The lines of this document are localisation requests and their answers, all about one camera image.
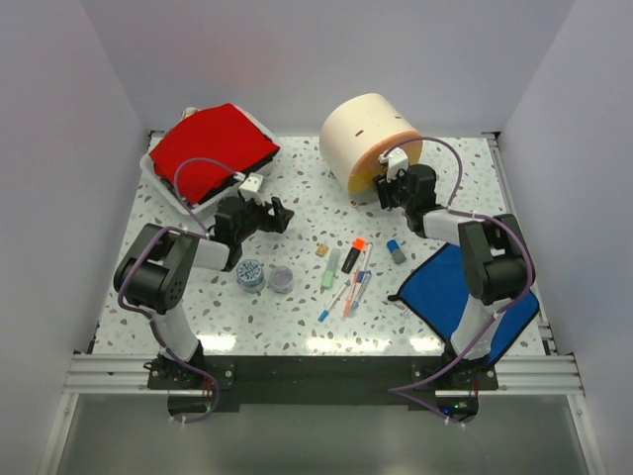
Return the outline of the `white pen red tip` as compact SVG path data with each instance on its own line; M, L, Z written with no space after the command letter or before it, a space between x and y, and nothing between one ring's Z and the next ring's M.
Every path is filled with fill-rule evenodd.
M359 279L363 280L364 279L364 275L367 271L368 265L369 265L369 261L370 261L370 257L371 257L371 253L372 253L372 249L373 249L373 244L371 242L368 242L364 248L364 254L363 254L363 260L360 266L360 270L359 270Z

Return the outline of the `black orange highlighter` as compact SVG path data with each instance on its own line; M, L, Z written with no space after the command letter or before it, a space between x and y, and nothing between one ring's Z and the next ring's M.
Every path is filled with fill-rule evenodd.
M365 240L358 237L352 244L342 264L341 271L345 274L349 274L355 265L358 257L363 251L365 246Z

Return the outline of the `round beige drawer organizer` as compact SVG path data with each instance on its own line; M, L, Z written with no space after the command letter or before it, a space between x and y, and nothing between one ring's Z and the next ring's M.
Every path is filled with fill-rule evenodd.
M421 133L383 95L367 93L334 109L325 119L318 148L347 197L375 198L373 178L386 172L380 156L400 147L410 164L419 162Z

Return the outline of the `green highlighter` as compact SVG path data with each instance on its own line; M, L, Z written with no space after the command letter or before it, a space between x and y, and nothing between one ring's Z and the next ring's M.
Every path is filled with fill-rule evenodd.
M340 259L341 251L339 248L334 248L328 258L325 271L322 275L320 287L322 289L330 289L334 280L334 275L337 269L337 265Z

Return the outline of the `white pen blue clip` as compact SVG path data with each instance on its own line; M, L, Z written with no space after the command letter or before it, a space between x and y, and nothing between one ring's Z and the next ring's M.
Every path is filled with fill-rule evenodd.
M364 273L363 280L360 283L360 287L359 287L358 291L356 292L356 294L354 296L354 299L352 300L352 304L351 304L351 307L350 307L350 311L351 312L355 312L356 309L359 307L359 305L361 303L361 300L362 300L362 298L364 296L364 293L365 293L365 291L367 289L367 286L368 286L371 278L372 278L372 272L371 271L367 271L367 272Z

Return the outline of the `white blue cap pen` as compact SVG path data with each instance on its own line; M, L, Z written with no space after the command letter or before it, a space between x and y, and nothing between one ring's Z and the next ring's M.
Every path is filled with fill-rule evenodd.
M319 317L317 319L317 321L319 323L323 323L325 321L325 319L330 315L330 313L332 312L333 308L335 307L337 302L341 299L342 295L347 291L349 286L350 286L350 281L346 280L341 285L341 287L335 292L335 294L333 295L333 297L331 298L329 303L324 307L324 309L320 313L320 315L319 315Z

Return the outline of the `orange pen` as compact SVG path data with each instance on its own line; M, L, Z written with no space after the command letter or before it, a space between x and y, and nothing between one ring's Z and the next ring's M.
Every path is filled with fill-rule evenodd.
M364 274L364 271L361 268L357 268L355 273L354 273L354 275L353 275L353 278L351 279L349 292L348 292L348 295L347 295L347 299L346 299L346 302L345 302L345 307L344 307L343 314L342 314L344 319L346 319L349 316L349 314L350 314L351 306L352 306L352 303L354 301L356 287L357 287L357 284L358 284L359 280L363 277L363 274Z

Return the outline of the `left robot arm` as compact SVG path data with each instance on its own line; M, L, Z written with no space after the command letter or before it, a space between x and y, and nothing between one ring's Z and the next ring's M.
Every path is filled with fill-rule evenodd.
M156 224L141 228L118 264L113 286L122 309L148 320L161 353L173 360L169 374L181 387L194 388L205 376L205 364L194 357L201 343L182 304L191 271L233 270L244 241L257 232L282 234L293 217L277 197L258 204L233 196L220 200L203 235Z

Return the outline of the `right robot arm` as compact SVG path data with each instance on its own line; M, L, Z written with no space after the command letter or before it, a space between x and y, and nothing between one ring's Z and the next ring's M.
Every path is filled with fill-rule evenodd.
M464 388L476 376L473 361L487 357L504 315L530 291L534 264L518 219L487 216L437 202L437 175L428 165L373 179L380 206L405 211L408 228L421 238L441 240L461 251L469 297L447 348L454 356L440 365L443 382Z

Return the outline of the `purple glitter tape roll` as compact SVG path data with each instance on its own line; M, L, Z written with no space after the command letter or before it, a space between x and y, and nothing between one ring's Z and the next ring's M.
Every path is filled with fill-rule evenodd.
M294 288L294 274L287 266L276 266L269 275L269 287L279 294L289 294Z

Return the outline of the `blue patterned tape roll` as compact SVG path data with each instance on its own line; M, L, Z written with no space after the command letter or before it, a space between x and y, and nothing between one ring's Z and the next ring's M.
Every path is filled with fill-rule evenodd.
M257 293L265 285L264 269L255 259L244 259L235 269L236 281L242 291Z

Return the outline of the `black cloth under red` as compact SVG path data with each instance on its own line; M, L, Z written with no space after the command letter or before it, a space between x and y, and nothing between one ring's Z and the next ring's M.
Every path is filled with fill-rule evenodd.
M222 139L218 145L213 145L210 158L217 158L236 174L230 174L218 165L201 163L195 177L204 178L208 189L196 204L196 211L211 207L212 203L236 189L249 174L266 175L281 150L278 139L260 123L254 124L248 132L239 132L235 139L229 139L228 134L223 134Z

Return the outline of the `blue grey glue stick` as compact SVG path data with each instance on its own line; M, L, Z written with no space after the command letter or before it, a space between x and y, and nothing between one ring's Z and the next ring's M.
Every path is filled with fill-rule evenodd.
M396 265L403 264L407 260L407 257L405 256L402 249L400 248L400 245L395 239L390 239L387 242L387 249L390 253L390 256L393 262Z

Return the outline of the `blue microfiber cloth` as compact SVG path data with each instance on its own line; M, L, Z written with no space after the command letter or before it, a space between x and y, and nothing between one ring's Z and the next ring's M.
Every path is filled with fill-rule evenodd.
M420 265L392 298L403 302L445 342L451 342L462 317L467 315L467 324L474 329L461 343L451 344L457 354L473 340L494 312L506 304L506 301L498 301L485 306L469 293L461 249L452 244L443 245ZM486 368L504 356L539 310L537 298L528 293L496 318L487 334L479 339L479 343L487 341L490 344L490 350L482 357Z

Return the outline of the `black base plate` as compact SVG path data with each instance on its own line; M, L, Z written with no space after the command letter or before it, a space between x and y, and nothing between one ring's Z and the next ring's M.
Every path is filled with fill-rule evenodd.
M441 367L439 356L201 356L203 376L158 355L147 361L147 388L168 393L172 416L234 413L245 405L391 406L393 387L417 383Z

